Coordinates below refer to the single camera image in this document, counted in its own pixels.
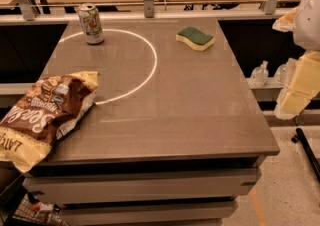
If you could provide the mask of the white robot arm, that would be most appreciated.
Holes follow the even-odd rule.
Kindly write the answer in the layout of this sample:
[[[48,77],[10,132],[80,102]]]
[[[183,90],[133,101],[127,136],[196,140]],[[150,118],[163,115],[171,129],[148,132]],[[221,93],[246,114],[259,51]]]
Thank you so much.
[[[286,63],[286,80],[274,114],[282,120],[298,116],[320,93],[320,0],[301,0],[280,17],[273,28],[291,32],[294,44],[304,52]]]

